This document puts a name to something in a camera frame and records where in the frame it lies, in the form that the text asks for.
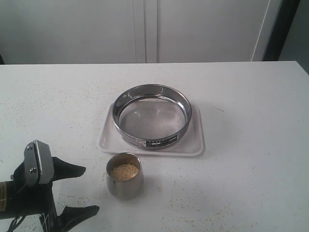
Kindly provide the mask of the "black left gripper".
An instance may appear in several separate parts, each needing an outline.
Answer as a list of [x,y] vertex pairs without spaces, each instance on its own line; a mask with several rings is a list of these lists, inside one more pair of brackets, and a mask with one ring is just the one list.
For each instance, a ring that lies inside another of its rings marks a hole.
[[77,178],[86,171],[84,166],[74,165],[54,157],[54,177],[45,185],[26,185],[22,162],[9,181],[9,231],[13,232],[27,216],[40,214],[40,223],[45,232],[68,232],[81,222],[95,216],[99,206],[68,207],[57,216],[52,185],[56,180]]

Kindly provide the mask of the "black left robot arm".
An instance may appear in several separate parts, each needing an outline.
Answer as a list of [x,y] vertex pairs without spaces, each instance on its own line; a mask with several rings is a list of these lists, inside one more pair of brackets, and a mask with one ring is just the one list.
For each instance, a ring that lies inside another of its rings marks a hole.
[[24,165],[15,170],[12,180],[0,183],[0,218],[12,218],[8,231],[14,231],[30,215],[40,215],[45,232],[68,232],[79,223],[95,216],[99,206],[65,206],[58,216],[52,192],[53,182],[61,179],[80,177],[86,171],[84,166],[73,165],[52,157],[55,174],[46,185],[23,186]]

